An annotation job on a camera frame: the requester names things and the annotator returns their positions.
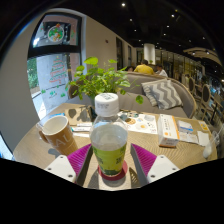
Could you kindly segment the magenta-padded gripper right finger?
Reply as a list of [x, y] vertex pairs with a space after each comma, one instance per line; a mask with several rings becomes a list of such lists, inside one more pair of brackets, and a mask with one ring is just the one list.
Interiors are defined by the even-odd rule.
[[179, 168], [165, 155], [156, 156], [136, 144], [131, 144], [130, 152], [142, 186], [179, 171]]

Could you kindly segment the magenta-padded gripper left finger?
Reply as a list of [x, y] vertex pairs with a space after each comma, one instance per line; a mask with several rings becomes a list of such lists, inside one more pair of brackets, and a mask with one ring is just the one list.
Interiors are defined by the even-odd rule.
[[59, 155], [45, 170], [82, 186], [85, 182], [93, 150], [85, 145], [68, 156]]

